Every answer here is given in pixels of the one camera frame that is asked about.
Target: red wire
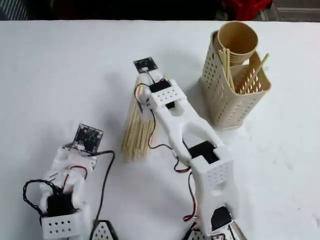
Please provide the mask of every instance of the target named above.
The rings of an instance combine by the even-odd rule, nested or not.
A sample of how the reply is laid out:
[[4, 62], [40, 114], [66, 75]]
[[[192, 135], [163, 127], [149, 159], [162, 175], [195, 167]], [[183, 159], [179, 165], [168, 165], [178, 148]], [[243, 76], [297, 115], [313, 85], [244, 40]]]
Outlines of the red wire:
[[176, 159], [177, 159], [177, 162], [176, 162], [176, 164], [174, 165], [173, 169], [174, 169], [177, 173], [179, 173], [179, 174], [184, 174], [184, 173], [189, 172], [189, 170], [191, 169], [190, 166], [187, 167], [187, 168], [185, 168], [185, 169], [177, 169], [177, 166], [178, 166], [178, 164], [179, 164], [179, 158], [177, 157]]
[[84, 166], [79, 166], [79, 165], [76, 165], [76, 166], [72, 166], [69, 168], [69, 170], [73, 169], [73, 168], [79, 168], [79, 169], [84, 169], [85, 170], [85, 176], [84, 176], [84, 180], [87, 179], [87, 176], [88, 176], [88, 170], [84, 167]]
[[[75, 165], [75, 166], [70, 167], [69, 170], [71, 170], [71, 169], [73, 169], [73, 168], [84, 169], [84, 170], [85, 170], [84, 180], [86, 180], [86, 178], [87, 178], [87, 176], [88, 176], [88, 170], [87, 170], [84, 166]], [[66, 186], [66, 182], [67, 182], [68, 177], [69, 177], [69, 173], [65, 176], [65, 179], [64, 179], [64, 181], [63, 181], [62, 192], [63, 192], [64, 189], [65, 189], [65, 186]]]
[[192, 172], [190, 172], [189, 177], [188, 177], [188, 186], [189, 186], [189, 191], [190, 191], [192, 201], [193, 201], [193, 211], [192, 211], [191, 215], [186, 215], [183, 217], [183, 221], [185, 221], [185, 222], [188, 222], [189, 220], [191, 220], [196, 215], [196, 211], [197, 211], [197, 200], [196, 200], [196, 197], [194, 196], [194, 193], [192, 192], [191, 185], [190, 185], [191, 175], [192, 175]]

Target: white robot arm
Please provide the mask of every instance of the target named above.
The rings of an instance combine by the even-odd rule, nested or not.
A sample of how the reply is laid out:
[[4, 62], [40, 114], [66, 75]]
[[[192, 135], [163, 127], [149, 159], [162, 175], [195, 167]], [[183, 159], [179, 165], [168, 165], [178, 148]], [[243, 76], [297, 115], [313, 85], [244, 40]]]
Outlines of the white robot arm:
[[[113, 154], [103, 185], [115, 159], [115, 153], [111, 150], [97, 152], [102, 136], [103, 131], [80, 124], [73, 143], [61, 146], [57, 150], [51, 169], [43, 178], [30, 180], [24, 185], [23, 200], [40, 214], [43, 239], [118, 239], [109, 221], [98, 220], [101, 207], [93, 221], [91, 208], [84, 194], [86, 179], [93, 173], [97, 164], [95, 156]], [[27, 187], [31, 183], [40, 183], [42, 195], [39, 206], [28, 200]]]
[[[176, 81], [166, 80], [155, 64], [135, 65], [141, 82], [148, 85], [142, 95], [136, 96], [140, 117], [147, 120], [152, 117], [150, 112], [154, 114], [168, 136], [174, 155], [191, 167], [197, 223], [205, 235], [219, 234], [238, 216], [238, 190], [231, 153], [209, 123], [192, 108]], [[188, 147], [183, 141], [186, 133], [202, 141]]]

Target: wire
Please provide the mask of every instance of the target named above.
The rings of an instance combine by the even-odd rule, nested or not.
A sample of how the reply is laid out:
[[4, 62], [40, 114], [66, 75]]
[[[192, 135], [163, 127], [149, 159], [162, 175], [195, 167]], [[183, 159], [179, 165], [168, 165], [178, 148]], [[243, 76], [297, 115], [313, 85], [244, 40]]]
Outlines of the wire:
[[167, 144], [159, 144], [159, 145], [157, 145], [157, 146], [151, 146], [150, 145], [150, 141], [151, 141], [151, 137], [152, 137], [152, 135], [154, 134], [154, 132], [155, 132], [155, 129], [156, 129], [156, 117], [155, 117], [155, 114], [154, 114], [154, 111], [152, 111], [152, 110], [150, 110], [151, 111], [151, 113], [152, 113], [152, 117], [153, 117], [153, 129], [152, 129], [152, 131], [151, 131], [151, 134], [150, 134], [150, 136], [149, 136], [149, 139], [148, 139], [148, 146], [149, 146], [149, 148], [151, 148], [151, 149], [157, 149], [157, 148], [159, 148], [159, 147], [167, 147], [168, 149], [170, 149], [170, 150], [172, 150], [172, 147], [170, 147], [170, 146], [168, 146]]
[[134, 91], [133, 91], [133, 95], [134, 95], [136, 101], [137, 101], [138, 103], [140, 103], [142, 106], [147, 107], [147, 104], [142, 104], [142, 102], [140, 102], [139, 99], [138, 99], [138, 97], [137, 97], [137, 89], [138, 89], [139, 86], [146, 86], [146, 87], [148, 87], [148, 88], [150, 88], [150, 87], [149, 87], [148, 84], [145, 84], [145, 83], [140, 82], [140, 83], [138, 83], [138, 84], [135, 86], [135, 89], [134, 89]]
[[54, 195], [60, 195], [62, 193], [62, 189], [60, 187], [54, 185], [52, 182], [47, 181], [47, 180], [43, 180], [43, 179], [29, 180], [24, 184], [23, 193], [22, 193], [23, 200], [27, 204], [29, 204], [34, 210], [36, 210], [39, 213], [41, 218], [44, 218], [47, 214], [42, 212], [38, 205], [33, 204], [27, 198], [27, 188], [28, 188], [28, 185], [32, 184], [32, 183], [44, 183], [44, 184], [48, 185], [52, 189], [52, 192], [53, 192]]
[[155, 80], [153, 79], [153, 77], [151, 76], [151, 74], [149, 73], [149, 71], [147, 71], [147, 70], [142, 70], [142, 71], [149, 75], [149, 77], [151, 78], [151, 80], [154, 84], [156, 83]]
[[232, 239], [233, 239], [233, 240], [236, 240], [236, 239], [235, 239], [234, 232], [232, 231], [232, 229], [231, 229], [230, 225], [228, 225], [228, 229], [229, 229], [229, 231], [230, 231], [230, 233], [231, 233], [231, 237], [232, 237]]
[[176, 157], [176, 160], [177, 160], [177, 161], [176, 161], [176, 164], [174, 165], [173, 169], [174, 169], [177, 173], [179, 173], [179, 174], [184, 174], [184, 173], [189, 172], [189, 170], [191, 169], [190, 166], [187, 167], [187, 168], [185, 168], [185, 169], [177, 169], [177, 166], [178, 166], [178, 164], [179, 164], [179, 158]]
[[62, 187], [62, 191], [65, 190], [65, 186], [66, 186], [66, 182], [67, 182], [67, 179], [69, 178], [69, 173], [65, 176], [65, 179], [63, 181], [63, 187]]
[[192, 192], [191, 189], [191, 185], [190, 185], [190, 178], [191, 178], [192, 172], [190, 172], [189, 177], [188, 177], [188, 186], [189, 186], [189, 191], [192, 197], [192, 201], [193, 201], [193, 211], [191, 215], [186, 215], [183, 217], [183, 221], [188, 222], [189, 220], [191, 220], [193, 217], [195, 217], [196, 212], [197, 212], [197, 199], [194, 195], [194, 193]]
[[107, 178], [108, 178], [111, 166], [114, 163], [114, 160], [116, 158], [116, 153], [114, 151], [112, 151], [112, 150], [97, 152], [95, 154], [96, 154], [95, 156], [97, 156], [97, 154], [98, 155], [101, 155], [101, 154], [112, 154], [112, 159], [111, 159], [111, 162], [109, 163], [109, 166], [108, 166], [108, 168], [106, 170], [106, 173], [105, 173], [105, 176], [104, 176], [104, 180], [103, 180], [103, 184], [102, 184], [102, 190], [101, 190], [100, 205], [99, 205], [99, 208], [98, 208], [98, 212], [96, 213], [95, 220], [93, 222], [93, 227], [92, 227], [90, 238], [89, 238], [90, 240], [92, 240], [92, 238], [94, 236], [95, 229], [97, 227], [97, 223], [99, 222], [98, 219], [99, 219], [99, 215], [100, 215], [100, 212], [101, 212], [101, 209], [102, 209], [102, 204], [104, 202], [104, 194], [105, 194], [105, 187], [106, 187]]
[[79, 165], [72, 166], [72, 167], [69, 168], [69, 170], [75, 169], [75, 168], [84, 169], [85, 170], [84, 180], [86, 180], [87, 176], [88, 176], [88, 170], [84, 166], [79, 166]]

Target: black wire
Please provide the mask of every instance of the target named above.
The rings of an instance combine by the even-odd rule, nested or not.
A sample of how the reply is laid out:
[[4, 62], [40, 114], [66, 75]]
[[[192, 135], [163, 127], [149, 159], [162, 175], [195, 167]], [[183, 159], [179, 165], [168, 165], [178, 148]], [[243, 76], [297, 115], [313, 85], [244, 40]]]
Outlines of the black wire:
[[229, 231], [230, 231], [230, 233], [231, 233], [232, 239], [233, 239], [233, 240], [236, 240], [236, 239], [235, 239], [234, 232], [232, 231], [230, 225], [228, 225], [228, 229], [229, 229]]
[[108, 168], [106, 170], [105, 176], [104, 176], [104, 180], [103, 180], [103, 184], [102, 184], [102, 190], [101, 190], [100, 205], [99, 205], [99, 208], [98, 208], [98, 212], [96, 213], [95, 220], [93, 222], [93, 227], [92, 227], [90, 238], [89, 238], [90, 240], [92, 240], [92, 238], [94, 236], [95, 229], [97, 227], [97, 223], [99, 222], [98, 219], [99, 219], [99, 215], [100, 215], [100, 212], [101, 212], [101, 209], [102, 209], [102, 204], [104, 202], [104, 195], [105, 195], [105, 187], [106, 187], [107, 178], [108, 178], [111, 166], [114, 163], [114, 160], [116, 158], [116, 153], [114, 151], [112, 151], [112, 150], [97, 152], [97, 153], [95, 153], [95, 156], [98, 156], [98, 155], [101, 155], [101, 154], [112, 154], [112, 159], [111, 159], [111, 162], [110, 162], [110, 164], [109, 164], [109, 166], [108, 166]]
[[151, 74], [149, 73], [149, 71], [144, 70], [143, 72], [145, 72], [146, 74], [149, 75], [149, 77], [151, 78], [151, 80], [152, 80], [152, 82], [153, 82], [154, 84], [156, 83], [155, 80], [153, 79], [153, 77], [151, 76]]
[[22, 197], [23, 200], [29, 204], [34, 210], [36, 210], [39, 215], [40, 215], [40, 223], [41, 223], [41, 218], [46, 217], [46, 213], [42, 212], [40, 207], [38, 205], [33, 204], [31, 201], [29, 201], [29, 199], [27, 198], [27, 188], [29, 184], [32, 183], [44, 183], [46, 185], [48, 185], [50, 188], [52, 188], [52, 192], [54, 195], [59, 195], [62, 193], [62, 189], [56, 185], [54, 185], [52, 182], [47, 181], [47, 180], [43, 180], [43, 179], [35, 179], [35, 180], [29, 180], [27, 181], [24, 186], [23, 186], [23, 192], [22, 192]]
[[179, 173], [179, 174], [183, 174], [183, 173], [187, 173], [187, 172], [189, 172], [189, 170], [191, 169], [191, 167], [189, 166], [189, 167], [187, 167], [187, 168], [185, 168], [185, 169], [177, 169], [177, 166], [178, 166], [178, 164], [179, 164], [179, 158], [178, 157], [176, 157], [176, 164], [174, 165], [174, 167], [173, 167], [173, 169], [177, 172], [177, 173]]
[[134, 95], [134, 97], [135, 97], [135, 99], [136, 99], [136, 101], [137, 101], [138, 103], [140, 103], [142, 106], [145, 106], [144, 104], [142, 104], [142, 103], [139, 101], [139, 99], [138, 99], [138, 97], [137, 97], [137, 89], [138, 89], [138, 87], [141, 86], [141, 85], [150, 88], [148, 84], [145, 84], [145, 83], [142, 83], [142, 82], [141, 82], [141, 83], [138, 83], [138, 84], [135, 86], [135, 89], [134, 89], [134, 91], [133, 91], [133, 95]]
[[151, 111], [151, 113], [152, 113], [153, 123], [154, 123], [154, 124], [153, 124], [153, 129], [152, 129], [151, 134], [150, 134], [149, 139], [148, 139], [148, 146], [149, 146], [149, 148], [151, 148], [151, 149], [156, 149], [156, 148], [159, 148], [159, 147], [167, 147], [168, 149], [172, 150], [172, 147], [170, 147], [170, 146], [168, 146], [167, 144], [164, 144], [164, 143], [159, 144], [159, 145], [157, 145], [157, 146], [151, 146], [151, 145], [150, 145], [150, 139], [151, 139], [151, 137], [152, 137], [152, 135], [154, 134], [155, 129], [156, 129], [156, 117], [155, 117], [154, 111], [152, 111], [152, 110], [150, 110], [150, 111]]

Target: plastic holder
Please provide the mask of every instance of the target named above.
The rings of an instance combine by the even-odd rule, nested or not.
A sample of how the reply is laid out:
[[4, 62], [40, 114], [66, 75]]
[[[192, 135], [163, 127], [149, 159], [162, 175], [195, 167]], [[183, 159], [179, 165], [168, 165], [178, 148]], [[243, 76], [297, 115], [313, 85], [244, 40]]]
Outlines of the plastic holder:
[[[207, 104], [211, 124], [219, 129], [235, 128], [243, 124], [246, 116], [270, 90], [271, 83], [264, 70], [261, 69], [247, 87], [250, 77], [261, 64], [261, 60], [255, 51], [249, 59], [249, 64], [230, 67], [235, 89], [233, 91], [227, 82], [221, 59], [213, 45], [216, 34], [216, 31], [211, 34], [209, 49], [200, 78], [201, 89]], [[245, 88], [247, 88], [245, 93], [240, 94]]]

